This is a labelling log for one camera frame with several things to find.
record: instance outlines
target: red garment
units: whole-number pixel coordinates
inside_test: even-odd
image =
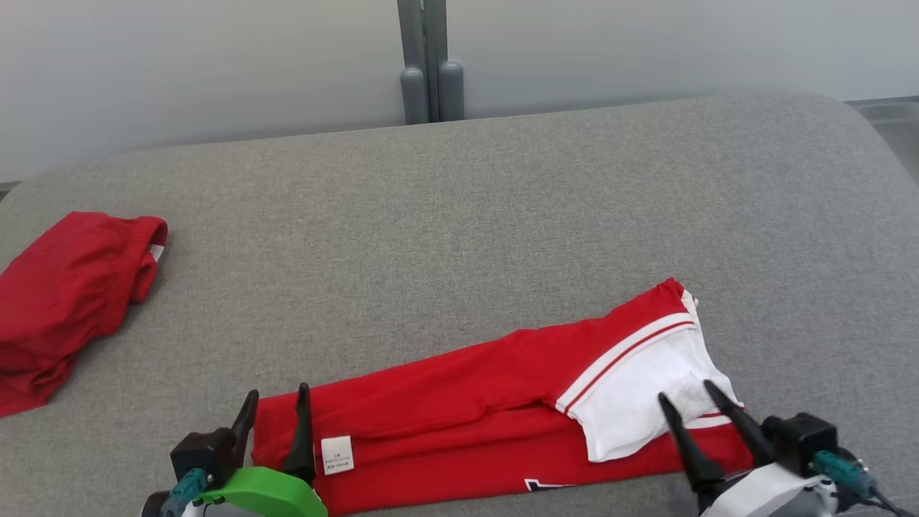
[[[660,436],[658,391],[680,398],[677,408],[709,457],[729,471],[748,467],[733,426],[696,404],[704,396],[704,408],[714,408],[701,379],[683,375],[682,367],[667,371],[667,364],[686,358],[683,351],[703,355],[701,374],[732,393],[700,342],[694,302],[670,279],[601,318],[518,330],[314,388],[316,492],[337,515],[677,471],[672,440]],[[671,375],[661,386],[649,381],[640,396],[626,397],[626,403],[640,399],[637,409],[617,410],[619,380],[639,370],[657,379],[656,369],[679,378]],[[703,396],[693,391],[696,385]],[[280,469],[292,441],[295,399],[260,401],[256,465]],[[636,421],[641,425],[632,426],[633,435],[617,434]],[[636,441],[643,432],[647,440]],[[350,436],[354,468],[325,475],[322,440],[339,436]],[[609,455],[618,459],[604,461]]]
[[[9,264],[0,275],[0,417],[44,406],[77,352],[118,330],[128,302],[146,300],[166,233],[157,217],[72,212]]]

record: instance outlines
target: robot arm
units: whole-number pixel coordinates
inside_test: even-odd
[[[243,468],[246,441],[255,423],[258,392],[252,390],[230,429],[192,432],[170,456],[178,485],[147,498],[141,517],[326,517],[328,512],[312,489],[316,478],[312,451],[310,387],[297,393],[297,428],[282,470]]]
[[[698,448],[664,393],[658,401],[702,517],[830,516],[855,504],[913,517],[878,491],[868,471],[839,447],[836,427],[808,413],[767,418],[760,426],[711,381],[706,391],[731,419],[750,450],[754,469],[725,475]]]

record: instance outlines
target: white clothing label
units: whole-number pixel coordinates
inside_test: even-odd
[[[350,436],[323,438],[320,445],[323,448],[323,469],[327,476],[354,468]]]
[[[165,246],[160,246],[158,244],[150,245],[150,254],[153,255],[153,262],[160,261],[160,255],[163,255],[164,249],[165,249]]]

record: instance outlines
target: white wall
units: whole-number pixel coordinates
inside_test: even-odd
[[[916,0],[448,0],[468,118],[782,87],[919,95]]]
[[[0,183],[124,149],[404,123],[394,1],[3,0]]]

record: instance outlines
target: gray couch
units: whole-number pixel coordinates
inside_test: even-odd
[[[763,93],[121,155],[0,202],[0,267],[69,211],[170,225],[45,407],[0,419],[0,515],[135,515],[247,390],[604,314],[675,276],[755,415],[839,426],[919,510],[919,190],[828,98]],[[691,515],[673,475],[379,515]]]

